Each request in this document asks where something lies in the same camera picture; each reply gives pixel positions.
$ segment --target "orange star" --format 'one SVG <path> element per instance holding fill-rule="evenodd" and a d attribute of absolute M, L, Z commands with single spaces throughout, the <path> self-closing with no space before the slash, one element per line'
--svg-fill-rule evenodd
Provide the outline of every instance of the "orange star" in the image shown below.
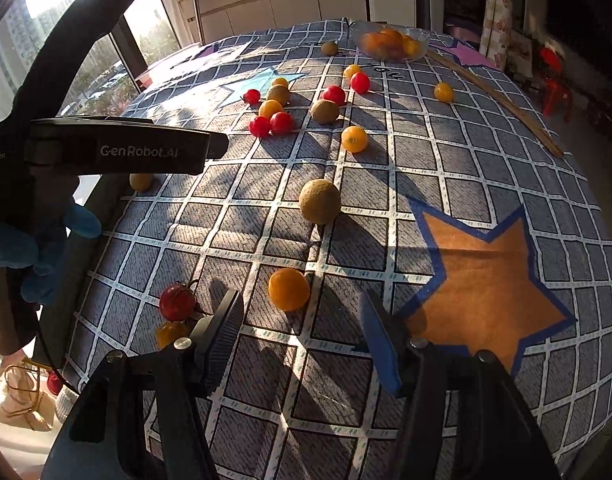
<path fill-rule="evenodd" d="M 412 335 L 494 352 L 516 373 L 529 344 L 575 321 L 535 276 L 534 246 L 519 208 L 482 234 L 411 200 L 435 276 L 399 311 Z"/>

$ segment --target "transparent bowl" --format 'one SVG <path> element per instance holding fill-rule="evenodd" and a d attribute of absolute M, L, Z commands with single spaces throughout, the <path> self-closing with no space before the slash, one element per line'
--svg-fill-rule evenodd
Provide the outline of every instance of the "transparent bowl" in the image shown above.
<path fill-rule="evenodd" d="M 354 22 L 350 37 L 367 56 L 390 62 L 421 59 L 430 42 L 430 34 L 418 28 L 373 22 Z"/>

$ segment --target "blue glove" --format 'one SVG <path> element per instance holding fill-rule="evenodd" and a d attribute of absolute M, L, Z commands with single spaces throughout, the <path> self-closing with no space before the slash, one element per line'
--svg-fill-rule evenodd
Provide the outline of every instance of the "blue glove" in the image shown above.
<path fill-rule="evenodd" d="M 36 238 L 0 222 L 0 267 L 32 266 L 22 284 L 25 301 L 54 302 L 66 248 L 66 227 L 84 238 L 97 238 L 102 232 L 97 217 L 74 201 L 61 222 L 51 225 Z"/>

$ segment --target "wooden stick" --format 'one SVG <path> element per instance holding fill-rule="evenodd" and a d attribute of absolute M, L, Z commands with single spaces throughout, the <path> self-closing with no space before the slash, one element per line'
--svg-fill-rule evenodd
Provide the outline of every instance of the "wooden stick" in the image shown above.
<path fill-rule="evenodd" d="M 515 103 L 510 101 L 508 97 L 503 95 L 501 92 L 498 92 L 491 86 L 484 83 L 484 81 L 473 74 L 470 70 L 458 65 L 454 61 L 447 59 L 432 50 L 428 50 L 426 52 L 426 56 L 430 59 L 444 65 L 446 68 L 457 72 L 464 79 L 467 79 L 473 85 L 478 86 L 488 95 L 490 95 L 495 101 L 497 101 L 500 105 L 502 105 L 506 110 L 512 113 L 515 117 L 517 117 L 522 123 L 526 125 L 526 127 L 532 132 L 532 134 L 537 137 L 537 139 L 546 147 L 546 149 L 557 158 L 563 158 L 564 153 L 561 151 L 561 148 L 552 140 L 552 137 L 548 134 L 546 130 L 544 130 L 533 118 L 528 117 L 521 108 L 519 108 Z"/>

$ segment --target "screw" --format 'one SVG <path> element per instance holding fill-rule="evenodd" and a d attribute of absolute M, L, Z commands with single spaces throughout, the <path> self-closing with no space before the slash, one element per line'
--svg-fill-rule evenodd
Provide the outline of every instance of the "screw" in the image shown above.
<path fill-rule="evenodd" d="M 496 361 L 495 354 L 490 350 L 480 350 L 477 354 L 477 357 L 483 363 L 493 364 Z"/>
<path fill-rule="evenodd" d="M 422 348 L 426 348 L 428 346 L 428 339 L 424 339 L 423 337 L 411 337 L 408 340 L 408 344 L 412 346 L 412 348 L 421 350 Z"/>
<path fill-rule="evenodd" d="M 180 337 L 179 339 L 177 339 L 177 341 L 174 342 L 175 348 L 177 348 L 177 350 L 185 350 L 186 348 L 189 348 L 192 344 L 193 340 L 189 337 Z"/>
<path fill-rule="evenodd" d="M 109 363 L 114 363 L 123 359 L 123 352 L 121 350 L 110 350 L 106 354 L 106 361 Z"/>

